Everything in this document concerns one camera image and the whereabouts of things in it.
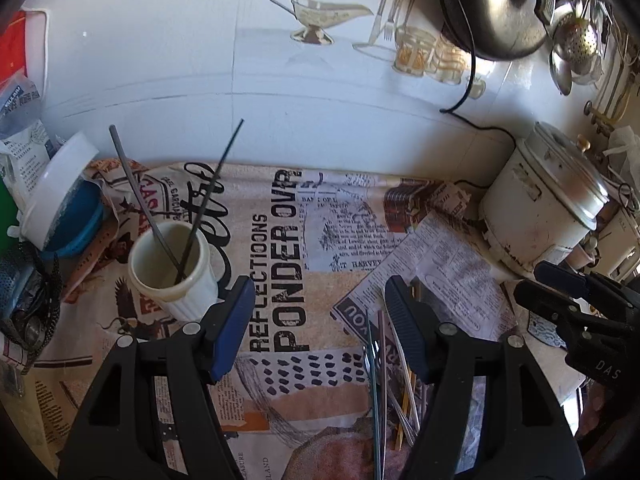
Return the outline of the white chopstick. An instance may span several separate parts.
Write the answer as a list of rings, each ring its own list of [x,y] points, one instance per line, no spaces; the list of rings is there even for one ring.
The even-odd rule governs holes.
[[[420,429],[420,420],[418,417],[418,412],[416,411],[416,400],[414,400],[414,389],[413,389],[413,385],[412,385],[412,381],[409,373],[409,367],[405,357],[405,352],[404,352],[404,349],[402,348],[402,344],[398,337],[397,330],[393,323],[392,317],[390,316],[390,308],[387,307],[387,304],[384,304],[384,312],[388,317],[388,322],[390,323],[390,331],[392,332],[394,344],[398,353],[399,367],[401,370],[402,379],[404,380],[405,393],[407,393],[408,404],[409,404],[409,422],[410,422],[411,428],[414,431],[418,431]]]

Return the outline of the black chopstick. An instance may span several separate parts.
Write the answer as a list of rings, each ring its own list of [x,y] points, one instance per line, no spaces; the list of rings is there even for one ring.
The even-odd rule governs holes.
[[[183,252],[181,255],[181,259],[179,261],[179,265],[178,265],[178,269],[177,269],[177,274],[176,274],[176,278],[175,278],[175,285],[179,284],[181,281],[183,281],[186,278],[186,264],[188,263],[189,257],[190,257],[190,253],[192,250],[192,247],[195,243],[195,239],[196,239],[196,232],[198,232],[198,228],[200,227],[200,224],[203,220],[205,211],[206,211],[206,207],[207,204],[209,202],[209,197],[212,195],[213,190],[216,186],[217,181],[219,180],[220,174],[221,174],[221,170],[222,168],[224,168],[224,164],[227,161],[227,158],[229,156],[229,153],[232,149],[232,146],[236,140],[236,138],[238,137],[241,129],[243,128],[245,120],[243,118],[240,119],[238,125],[236,126],[235,130],[232,133],[232,136],[226,146],[226,148],[224,149],[224,152],[221,155],[220,161],[218,162],[218,165],[213,173],[213,177],[209,180],[208,185],[206,185],[204,194],[203,194],[203,199],[201,201],[201,205],[198,207],[198,212],[196,213],[195,219],[192,223],[190,232],[188,237],[186,238],[186,244],[184,245],[183,248]]]

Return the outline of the grey chopstick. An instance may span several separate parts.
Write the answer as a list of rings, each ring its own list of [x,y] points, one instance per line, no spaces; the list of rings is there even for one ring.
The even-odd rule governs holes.
[[[165,240],[165,237],[163,236],[163,233],[160,232],[160,227],[158,226],[157,222],[154,219],[154,216],[152,215],[151,209],[149,208],[148,204],[146,203],[141,190],[140,190],[140,186],[138,185],[138,182],[136,180],[136,178],[134,177],[134,172],[132,171],[131,165],[130,165],[130,161],[128,159],[128,157],[126,156],[124,147],[122,146],[122,141],[120,140],[117,128],[115,125],[109,125],[108,126],[108,133],[110,134],[110,137],[112,139],[112,143],[114,145],[114,149],[116,151],[117,157],[120,161],[120,164],[122,165],[122,170],[124,170],[126,179],[130,185],[131,191],[134,193],[134,197],[136,198],[141,211],[143,212],[143,215],[145,216],[146,220],[148,220],[150,228],[152,230],[153,236],[156,239],[157,243],[160,244],[160,248],[163,249],[165,255],[168,257],[170,263],[174,266],[174,268],[177,271],[177,278],[181,278],[182,277],[182,271],[180,270],[180,264],[178,263],[178,260],[176,258],[176,256],[174,255],[174,253],[172,252],[171,248],[169,247],[167,240]]]

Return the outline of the dark green chopstick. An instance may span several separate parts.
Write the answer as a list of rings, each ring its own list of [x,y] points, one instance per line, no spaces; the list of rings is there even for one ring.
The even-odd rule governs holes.
[[[375,351],[372,337],[372,328],[369,315],[366,315],[366,356],[368,363],[368,374],[370,379],[371,414],[373,425],[373,458],[374,458],[374,478],[381,480],[383,477],[382,465],[382,442],[381,442],[381,419],[380,404],[378,403],[378,378],[376,378]]]

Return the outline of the white rice cooker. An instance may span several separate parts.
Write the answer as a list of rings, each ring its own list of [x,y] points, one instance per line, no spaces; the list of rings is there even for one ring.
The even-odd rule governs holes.
[[[490,252],[512,272],[531,276],[541,261],[562,262],[597,229],[608,202],[589,142],[536,122],[478,206]]]

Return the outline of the gold chopstick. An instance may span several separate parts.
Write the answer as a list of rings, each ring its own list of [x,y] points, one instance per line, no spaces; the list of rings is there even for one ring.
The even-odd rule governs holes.
[[[395,450],[400,451],[402,446],[407,443],[409,446],[413,446],[416,432],[413,428],[411,421],[411,401],[413,400],[413,386],[414,386],[414,374],[408,373],[409,382],[405,384],[404,390],[402,390],[402,402],[400,404],[401,415],[398,416],[399,427],[396,434]]]

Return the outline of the white plastic bag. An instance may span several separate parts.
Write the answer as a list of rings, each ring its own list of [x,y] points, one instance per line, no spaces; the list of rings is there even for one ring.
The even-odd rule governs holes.
[[[615,129],[608,138],[608,148],[603,152],[608,166],[630,184],[634,192],[640,192],[640,138],[631,126]]]

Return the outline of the white ribbed cup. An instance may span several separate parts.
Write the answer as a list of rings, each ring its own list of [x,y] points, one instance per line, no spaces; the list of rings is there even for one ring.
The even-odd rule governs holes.
[[[177,268],[163,250],[151,229],[141,234],[132,246],[128,273],[134,288],[155,301],[179,322],[200,322],[218,301],[218,284],[209,244],[198,232],[184,277],[176,281]]]

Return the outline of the black mesh item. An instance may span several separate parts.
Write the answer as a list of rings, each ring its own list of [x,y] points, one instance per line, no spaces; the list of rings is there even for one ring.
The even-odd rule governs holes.
[[[44,262],[29,242],[1,255],[1,333],[17,346],[15,366],[26,375],[51,341],[61,312],[58,256]]]

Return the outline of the blue bowl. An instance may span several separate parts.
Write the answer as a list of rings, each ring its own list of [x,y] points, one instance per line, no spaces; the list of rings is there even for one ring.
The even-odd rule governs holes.
[[[50,242],[40,252],[44,261],[54,256],[70,259],[79,256],[91,243],[103,222],[104,206],[99,185],[82,180],[66,206]]]

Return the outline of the metal strainer ladle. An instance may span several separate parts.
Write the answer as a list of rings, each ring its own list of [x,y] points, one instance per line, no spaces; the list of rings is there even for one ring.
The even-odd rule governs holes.
[[[600,39],[592,20],[593,0],[578,3],[577,8],[557,10],[551,29],[549,56],[551,79],[562,96],[568,96],[573,84],[595,84],[602,76]]]

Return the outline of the newspaper print tablecloth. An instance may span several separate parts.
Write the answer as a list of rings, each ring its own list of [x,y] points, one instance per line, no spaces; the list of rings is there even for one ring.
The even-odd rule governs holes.
[[[206,162],[134,167],[159,219],[190,221],[213,168]],[[63,289],[56,331],[23,377],[24,396],[3,400],[21,436],[56,471],[78,408],[121,336],[157,340],[178,330],[134,288],[129,255],[148,228],[122,167],[93,162],[105,226]],[[378,324],[386,278],[418,278],[444,315],[470,335],[516,328],[560,400],[582,375],[538,318],[511,298],[477,232],[463,224],[473,193],[414,180],[261,166],[224,168],[201,229],[220,289],[240,275],[255,309],[232,371],[212,399],[240,471],[249,479],[367,479],[372,474],[366,315]]]

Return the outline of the white paper food bag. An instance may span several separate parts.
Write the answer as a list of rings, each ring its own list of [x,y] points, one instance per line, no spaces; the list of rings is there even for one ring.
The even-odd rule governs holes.
[[[20,211],[54,154],[54,143],[40,119],[1,141],[2,181]]]

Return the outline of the clear plastic zip bag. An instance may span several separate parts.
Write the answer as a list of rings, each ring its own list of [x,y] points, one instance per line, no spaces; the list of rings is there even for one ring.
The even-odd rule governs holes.
[[[23,73],[14,74],[1,89],[0,136],[6,140],[34,124],[41,116],[37,86]]]

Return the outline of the red box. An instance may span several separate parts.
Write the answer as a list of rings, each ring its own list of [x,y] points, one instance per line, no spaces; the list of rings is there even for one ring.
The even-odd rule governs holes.
[[[49,17],[41,10],[20,11],[1,35],[0,80],[22,73],[44,94],[48,76]]]

